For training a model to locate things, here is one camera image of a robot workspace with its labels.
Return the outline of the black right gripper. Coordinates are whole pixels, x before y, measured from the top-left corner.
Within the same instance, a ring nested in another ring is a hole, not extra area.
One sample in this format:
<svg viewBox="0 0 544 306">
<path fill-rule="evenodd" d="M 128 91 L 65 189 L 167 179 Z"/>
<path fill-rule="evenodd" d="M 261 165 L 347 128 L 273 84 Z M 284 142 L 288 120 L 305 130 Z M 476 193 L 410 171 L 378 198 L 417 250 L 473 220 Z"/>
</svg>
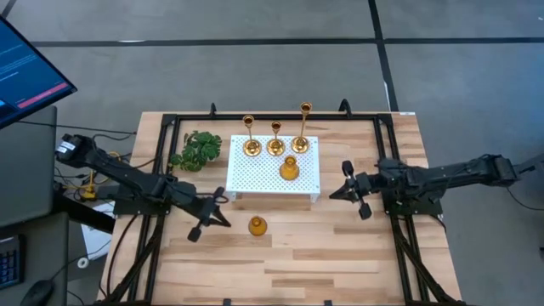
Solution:
<svg viewBox="0 0 544 306">
<path fill-rule="evenodd" d="M 344 184 L 329 197 L 332 200 L 358 202 L 360 218 L 367 220 L 371 217 L 372 211 L 364 197 L 371 193 L 371 183 L 366 173 L 354 174 L 354 167 L 351 161 L 342 163 L 343 174 L 346 177 Z"/>
</svg>

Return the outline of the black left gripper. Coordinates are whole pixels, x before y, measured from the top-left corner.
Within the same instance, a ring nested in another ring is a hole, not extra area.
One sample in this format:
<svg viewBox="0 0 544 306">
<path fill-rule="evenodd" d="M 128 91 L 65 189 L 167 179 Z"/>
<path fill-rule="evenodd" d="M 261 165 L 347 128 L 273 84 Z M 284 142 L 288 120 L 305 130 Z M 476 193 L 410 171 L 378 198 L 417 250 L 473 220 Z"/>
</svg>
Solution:
<svg viewBox="0 0 544 306">
<path fill-rule="evenodd" d="M 186 212 L 191 216 L 198 219 L 198 223 L 193 227 L 187 239 L 191 242 L 197 242 L 201 237 L 203 227 L 211 225 L 229 227 L 231 223 L 226 219 L 220 210 L 220 199 L 228 201 L 223 196 L 224 187 L 218 187 L 213 194 L 205 197 L 195 197 L 191 203 L 186 207 Z"/>
</svg>

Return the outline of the amber glass vase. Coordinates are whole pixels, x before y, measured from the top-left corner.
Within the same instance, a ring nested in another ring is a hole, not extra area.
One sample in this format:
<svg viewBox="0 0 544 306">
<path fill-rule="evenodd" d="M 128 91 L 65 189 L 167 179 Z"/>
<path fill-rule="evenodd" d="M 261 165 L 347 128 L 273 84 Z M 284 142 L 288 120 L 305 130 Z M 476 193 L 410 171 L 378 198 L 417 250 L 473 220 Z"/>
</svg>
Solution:
<svg viewBox="0 0 544 306">
<path fill-rule="evenodd" d="M 280 165 L 280 176 L 287 181 L 293 181 L 299 176 L 299 167 L 295 156 L 287 156 Z"/>
<path fill-rule="evenodd" d="M 250 219 L 248 230 L 253 236 L 262 236 L 267 232 L 267 229 L 267 222 L 263 218 L 254 216 Z"/>
</svg>

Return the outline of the tall gold candlestick holder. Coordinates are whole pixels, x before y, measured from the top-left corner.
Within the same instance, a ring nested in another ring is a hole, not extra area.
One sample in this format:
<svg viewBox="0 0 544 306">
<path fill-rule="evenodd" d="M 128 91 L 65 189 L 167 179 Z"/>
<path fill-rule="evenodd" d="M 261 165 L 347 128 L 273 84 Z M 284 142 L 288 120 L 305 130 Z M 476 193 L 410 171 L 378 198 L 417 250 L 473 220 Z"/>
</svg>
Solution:
<svg viewBox="0 0 544 306">
<path fill-rule="evenodd" d="M 292 139 L 292 149 L 295 153 L 303 154 L 309 149 L 309 141 L 304 137 L 304 131 L 306 127 L 306 119 L 309 113 L 312 111 L 313 106 L 310 102 L 303 102 L 300 105 L 300 111 L 302 113 L 302 125 L 300 134 Z"/>
</svg>

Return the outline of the medium gold candlestick holder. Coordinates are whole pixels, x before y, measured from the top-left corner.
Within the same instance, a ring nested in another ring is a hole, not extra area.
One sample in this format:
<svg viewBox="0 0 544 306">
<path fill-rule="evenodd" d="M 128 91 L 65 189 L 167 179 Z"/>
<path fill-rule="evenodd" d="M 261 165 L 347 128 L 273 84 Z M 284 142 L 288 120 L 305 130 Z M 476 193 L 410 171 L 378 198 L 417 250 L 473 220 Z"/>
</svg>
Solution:
<svg viewBox="0 0 544 306">
<path fill-rule="evenodd" d="M 244 153 L 250 157 L 258 156 L 261 153 L 262 145 L 252 136 L 254 117 L 252 115 L 245 115 L 243 116 L 242 121 L 248 131 L 248 140 L 243 145 Z"/>
</svg>

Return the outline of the short gold candlestick holder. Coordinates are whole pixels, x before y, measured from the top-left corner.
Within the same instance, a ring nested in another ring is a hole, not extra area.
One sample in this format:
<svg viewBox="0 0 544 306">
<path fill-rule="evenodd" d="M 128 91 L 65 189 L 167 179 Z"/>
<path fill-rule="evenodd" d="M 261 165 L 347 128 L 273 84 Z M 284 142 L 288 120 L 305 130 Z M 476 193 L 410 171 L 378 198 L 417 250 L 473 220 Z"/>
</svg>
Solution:
<svg viewBox="0 0 544 306">
<path fill-rule="evenodd" d="M 267 151 L 272 156 L 281 156 L 285 151 L 285 143 L 278 137 L 281 130 L 281 123 L 274 121 L 271 123 L 274 136 L 267 143 Z"/>
</svg>

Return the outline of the white perforated metal shelf riser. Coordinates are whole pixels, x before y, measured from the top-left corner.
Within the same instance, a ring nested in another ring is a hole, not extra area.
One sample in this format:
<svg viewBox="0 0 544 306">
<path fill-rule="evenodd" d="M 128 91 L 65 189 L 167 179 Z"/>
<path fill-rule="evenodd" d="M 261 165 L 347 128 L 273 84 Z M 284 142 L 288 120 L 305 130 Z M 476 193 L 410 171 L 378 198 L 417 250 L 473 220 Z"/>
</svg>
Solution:
<svg viewBox="0 0 544 306">
<path fill-rule="evenodd" d="M 280 156 L 272 156 L 267 151 L 267 143 L 274 137 L 256 135 L 254 138 L 263 146 L 257 156 L 248 156 L 243 150 L 243 145 L 249 140 L 247 135 L 234 134 L 230 138 L 226 180 L 226 192 L 230 199 L 235 200 L 239 194 L 250 193 L 305 195 L 312 203 L 317 202 L 320 196 L 319 139 L 308 136 L 308 150 L 298 154 L 292 150 L 292 137 L 280 136 L 285 150 Z M 299 175 L 294 180 L 285 180 L 280 175 L 281 165 L 288 156 L 296 159 L 299 169 Z"/>
</svg>

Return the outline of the green artificial plant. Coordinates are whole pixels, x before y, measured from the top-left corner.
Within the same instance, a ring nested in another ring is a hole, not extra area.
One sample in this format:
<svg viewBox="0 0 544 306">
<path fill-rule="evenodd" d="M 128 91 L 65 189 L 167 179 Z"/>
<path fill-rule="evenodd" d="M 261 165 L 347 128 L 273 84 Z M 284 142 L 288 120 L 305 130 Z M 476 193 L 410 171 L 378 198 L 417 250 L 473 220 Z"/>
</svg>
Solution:
<svg viewBox="0 0 544 306">
<path fill-rule="evenodd" d="M 186 172 L 200 172 L 220 156 L 222 139 L 209 132 L 193 131 L 184 135 L 184 148 L 170 158 L 169 164 Z"/>
</svg>

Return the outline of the white paper sheet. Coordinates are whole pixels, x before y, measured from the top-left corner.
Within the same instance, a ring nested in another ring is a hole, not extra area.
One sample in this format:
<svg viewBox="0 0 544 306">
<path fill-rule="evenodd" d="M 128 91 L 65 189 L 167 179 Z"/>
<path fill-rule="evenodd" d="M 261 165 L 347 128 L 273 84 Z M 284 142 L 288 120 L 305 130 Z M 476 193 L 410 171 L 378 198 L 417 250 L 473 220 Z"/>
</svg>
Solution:
<svg viewBox="0 0 544 306">
<path fill-rule="evenodd" d="M 109 201 L 95 206 L 93 209 L 105 213 L 110 217 L 114 217 L 114 207 L 115 202 Z M 88 260 L 95 260 L 106 255 L 111 246 L 111 234 L 84 224 L 82 224 L 81 227 Z"/>
</svg>

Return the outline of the yellow clamp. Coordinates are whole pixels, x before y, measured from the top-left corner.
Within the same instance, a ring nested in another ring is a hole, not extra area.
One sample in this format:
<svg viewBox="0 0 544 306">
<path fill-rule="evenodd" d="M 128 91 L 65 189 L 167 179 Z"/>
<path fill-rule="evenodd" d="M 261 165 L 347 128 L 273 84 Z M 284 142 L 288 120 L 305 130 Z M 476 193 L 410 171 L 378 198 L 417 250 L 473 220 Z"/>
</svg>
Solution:
<svg viewBox="0 0 544 306">
<path fill-rule="evenodd" d="M 95 172 L 91 171 L 89 175 L 82 181 L 81 187 L 78 189 L 78 195 L 82 201 L 95 201 L 97 199 L 96 184 L 94 182 Z"/>
</svg>

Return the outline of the black diagonal beam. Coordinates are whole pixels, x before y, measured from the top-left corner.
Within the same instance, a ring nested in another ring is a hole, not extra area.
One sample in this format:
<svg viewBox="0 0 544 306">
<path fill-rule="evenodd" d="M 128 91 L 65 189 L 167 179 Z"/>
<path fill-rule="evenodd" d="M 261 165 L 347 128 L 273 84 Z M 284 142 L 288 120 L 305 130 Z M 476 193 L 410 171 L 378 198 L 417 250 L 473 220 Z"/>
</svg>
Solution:
<svg viewBox="0 0 544 306">
<path fill-rule="evenodd" d="M 56 181 L 53 183 L 52 213 L 66 213 L 69 219 L 108 234 L 113 233 L 115 226 L 115 219 L 110 215 L 65 196 L 65 186 Z"/>
</svg>

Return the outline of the grey desk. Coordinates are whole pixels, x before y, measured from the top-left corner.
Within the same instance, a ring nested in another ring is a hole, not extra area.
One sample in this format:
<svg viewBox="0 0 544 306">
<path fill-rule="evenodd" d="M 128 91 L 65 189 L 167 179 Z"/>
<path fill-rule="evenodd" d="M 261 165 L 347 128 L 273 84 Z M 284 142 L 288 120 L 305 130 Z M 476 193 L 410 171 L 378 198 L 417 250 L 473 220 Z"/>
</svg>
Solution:
<svg viewBox="0 0 544 306">
<path fill-rule="evenodd" d="M 45 306 L 66 306 L 68 226 L 68 216 L 57 213 L 0 229 L 0 238 L 25 237 L 24 281 L 0 290 L 0 306 L 20 306 L 33 284 L 52 276 L 54 289 Z"/>
</svg>

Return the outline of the grey floor object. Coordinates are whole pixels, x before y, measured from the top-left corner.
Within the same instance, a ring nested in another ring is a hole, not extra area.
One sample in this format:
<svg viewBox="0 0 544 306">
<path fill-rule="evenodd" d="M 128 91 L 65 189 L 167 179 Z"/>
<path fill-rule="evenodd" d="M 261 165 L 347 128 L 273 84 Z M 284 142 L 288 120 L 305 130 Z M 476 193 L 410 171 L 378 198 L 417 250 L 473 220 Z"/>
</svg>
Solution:
<svg viewBox="0 0 544 306">
<path fill-rule="evenodd" d="M 544 153 L 518 164 L 516 166 L 516 171 L 519 175 L 533 171 L 537 171 L 539 174 L 544 175 Z"/>
</svg>

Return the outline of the black computer mouse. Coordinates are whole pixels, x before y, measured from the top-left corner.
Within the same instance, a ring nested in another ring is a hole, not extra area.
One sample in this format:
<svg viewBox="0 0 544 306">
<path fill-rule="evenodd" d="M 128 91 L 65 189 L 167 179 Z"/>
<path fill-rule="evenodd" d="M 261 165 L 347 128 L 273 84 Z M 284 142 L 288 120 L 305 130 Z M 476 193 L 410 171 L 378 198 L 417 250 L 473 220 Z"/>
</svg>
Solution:
<svg viewBox="0 0 544 306">
<path fill-rule="evenodd" d="M 52 280 L 39 280 L 28 289 L 20 301 L 20 306 L 46 306 L 53 291 Z"/>
</svg>

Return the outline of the grey cabinet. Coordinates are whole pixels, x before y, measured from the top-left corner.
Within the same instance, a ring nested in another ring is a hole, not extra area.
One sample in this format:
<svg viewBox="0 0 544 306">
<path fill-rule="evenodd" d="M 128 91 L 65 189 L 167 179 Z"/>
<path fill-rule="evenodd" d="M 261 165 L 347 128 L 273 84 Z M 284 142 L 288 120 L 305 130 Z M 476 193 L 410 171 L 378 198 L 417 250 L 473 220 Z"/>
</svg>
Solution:
<svg viewBox="0 0 544 306">
<path fill-rule="evenodd" d="M 0 130 L 0 228 L 53 210 L 56 123 L 49 106 Z"/>
</svg>

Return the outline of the black keyboard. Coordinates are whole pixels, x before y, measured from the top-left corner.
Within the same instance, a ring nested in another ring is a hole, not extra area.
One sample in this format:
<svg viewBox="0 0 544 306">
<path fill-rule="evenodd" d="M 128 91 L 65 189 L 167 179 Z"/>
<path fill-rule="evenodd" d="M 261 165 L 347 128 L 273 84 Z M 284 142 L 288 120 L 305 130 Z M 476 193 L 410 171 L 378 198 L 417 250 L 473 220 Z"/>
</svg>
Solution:
<svg viewBox="0 0 544 306">
<path fill-rule="evenodd" d="M 20 235 L 0 239 L 0 290 L 24 279 L 21 247 Z"/>
</svg>

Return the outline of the computer monitor blue screen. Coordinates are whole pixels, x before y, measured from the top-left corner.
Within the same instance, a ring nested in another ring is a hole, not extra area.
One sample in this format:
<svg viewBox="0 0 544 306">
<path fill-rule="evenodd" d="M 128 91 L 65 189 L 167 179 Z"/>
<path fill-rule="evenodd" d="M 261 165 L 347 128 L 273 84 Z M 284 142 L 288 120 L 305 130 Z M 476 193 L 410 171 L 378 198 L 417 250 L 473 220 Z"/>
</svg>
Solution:
<svg viewBox="0 0 544 306">
<path fill-rule="evenodd" d="M 76 91 L 57 67 L 0 16 L 0 129 Z"/>
</svg>

